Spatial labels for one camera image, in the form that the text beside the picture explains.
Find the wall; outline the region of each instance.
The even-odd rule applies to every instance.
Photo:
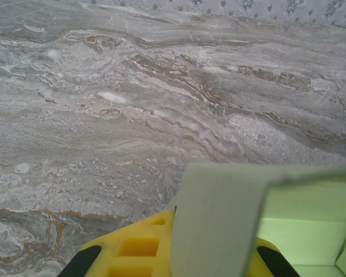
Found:
[[[346,0],[80,0],[80,2],[346,26]]]

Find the light green box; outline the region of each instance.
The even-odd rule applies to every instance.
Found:
[[[172,277],[243,277],[256,235],[302,277],[346,276],[346,168],[191,164],[175,206]]]

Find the yellow plastic object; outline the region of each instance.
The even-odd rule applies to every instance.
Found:
[[[169,258],[174,211],[163,211],[89,241],[101,252],[85,277],[171,277]]]
[[[260,254],[257,251],[259,246],[265,246],[277,252],[280,252],[278,248],[274,244],[271,244],[269,241],[266,241],[261,238],[256,238],[255,240],[255,249],[253,252],[253,256],[251,257],[249,270],[247,272],[247,277],[274,277],[274,275],[270,272],[269,268],[261,258]]]
[[[75,259],[61,276],[172,277],[170,249],[174,217],[175,211],[159,212],[88,242],[79,253],[96,247],[99,251],[96,258],[91,258],[93,254],[88,252],[88,259]],[[273,277],[264,256],[259,253],[261,247],[280,253],[273,244],[257,237],[246,277]],[[80,273],[80,268],[84,268],[90,259],[91,263],[81,271],[85,273]],[[273,266],[284,266],[281,262],[277,260]]]

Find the marble floor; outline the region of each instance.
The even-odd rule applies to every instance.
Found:
[[[55,276],[203,160],[346,164],[346,29],[0,0],[0,276]]]

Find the square hole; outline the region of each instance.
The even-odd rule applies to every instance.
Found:
[[[122,242],[118,256],[153,257],[158,247],[158,238],[128,238]]]
[[[108,277],[151,277],[152,267],[111,267]]]

